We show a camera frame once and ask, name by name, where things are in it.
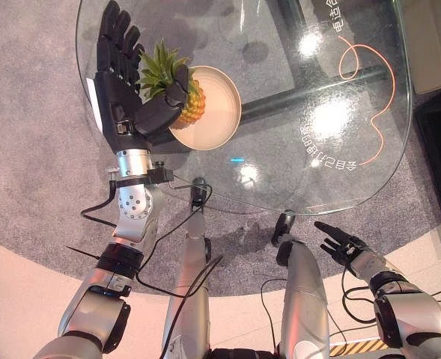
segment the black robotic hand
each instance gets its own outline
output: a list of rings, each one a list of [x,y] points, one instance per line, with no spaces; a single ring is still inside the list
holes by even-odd
[[[150,140],[175,122],[186,102],[189,69],[180,65],[174,82],[142,104],[139,97],[139,63],[144,48],[140,31],[130,15],[110,1],[103,12],[97,41],[94,84],[102,119],[102,132],[114,153],[128,149],[150,150]]]
[[[353,275],[356,276],[352,270],[350,264],[357,258],[363,251],[372,251],[368,245],[360,238],[345,233],[343,230],[337,227],[329,226],[326,223],[316,221],[315,227],[322,230],[334,240],[325,238],[325,243],[320,247],[332,256],[333,260],[338,264],[346,267]]]

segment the orange line drawing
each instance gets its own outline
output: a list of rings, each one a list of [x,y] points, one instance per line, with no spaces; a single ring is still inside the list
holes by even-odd
[[[380,136],[380,147],[378,148],[377,153],[375,154],[375,156],[371,157],[370,159],[368,159],[365,162],[360,163],[360,165],[366,165],[369,162],[374,161],[379,154],[382,152],[383,149],[383,145],[385,143],[385,141],[383,140],[383,135],[382,132],[378,129],[378,127],[375,126],[375,119],[380,116],[382,113],[384,113],[392,104],[393,101],[393,97],[395,96],[395,76],[393,75],[393,70],[392,67],[390,66],[389,62],[383,57],[382,54],[380,54],[377,50],[375,50],[373,47],[368,46],[368,45],[364,45],[361,43],[357,43],[356,45],[352,45],[351,43],[349,43],[346,39],[344,39],[342,36],[338,36],[340,39],[342,39],[347,45],[348,45],[348,49],[346,49],[343,53],[343,55],[341,56],[340,62],[338,63],[338,74],[340,75],[340,77],[343,80],[351,80],[353,77],[356,76],[356,74],[358,73],[359,70],[359,59],[358,59],[358,55],[356,54],[356,48],[357,47],[362,47],[364,49],[368,49],[370,51],[372,51],[375,55],[377,55],[379,58],[381,58],[383,60],[383,62],[385,63],[385,65],[388,67],[388,70],[390,71],[390,75],[392,76],[392,95],[390,96],[390,100],[388,101],[388,103],[386,104],[386,106],[383,108],[382,111],[378,112],[377,114],[375,114],[371,119],[370,119],[370,124],[371,126],[375,129],[375,131],[377,131],[378,135]],[[341,73],[341,65],[343,64],[343,60],[345,58],[345,55],[350,51],[353,51],[353,54],[355,55],[355,59],[356,59],[356,69],[355,72],[353,73],[352,76],[346,77],[343,75],[343,73]]]

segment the chinese characters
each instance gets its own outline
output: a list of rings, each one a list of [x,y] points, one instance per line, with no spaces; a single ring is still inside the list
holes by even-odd
[[[343,19],[341,18],[340,7],[338,0],[326,0],[325,4],[330,8],[330,19],[332,19],[332,26],[335,31],[340,32],[343,28]]]
[[[349,171],[353,171],[357,167],[356,161],[336,159],[335,157],[331,157],[322,151],[319,151],[317,146],[311,140],[308,128],[301,127],[300,131],[302,133],[302,142],[305,146],[305,150],[314,159],[316,164],[315,167],[323,164],[325,167],[334,168],[339,171],[343,171],[345,168]]]

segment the pineapple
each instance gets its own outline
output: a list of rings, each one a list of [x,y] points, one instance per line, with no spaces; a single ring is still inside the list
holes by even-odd
[[[167,86],[174,82],[174,74],[177,67],[185,64],[188,58],[177,58],[178,49],[170,50],[165,47],[162,39],[155,45],[153,58],[142,54],[146,68],[142,70],[143,77],[140,79],[141,89],[147,90],[145,96],[151,99],[165,91]],[[182,129],[198,121],[204,114],[205,95],[198,80],[194,80],[194,69],[189,69],[189,95],[179,118],[171,125],[172,128]]]

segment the black-and-yellow striped tape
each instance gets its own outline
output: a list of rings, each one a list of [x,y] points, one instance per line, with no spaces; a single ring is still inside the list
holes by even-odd
[[[375,352],[376,350],[387,349],[388,346],[380,339],[363,340],[358,342],[347,342],[347,348],[344,350],[345,344],[330,347],[330,357],[338,355],[358,354],[366,352]]]

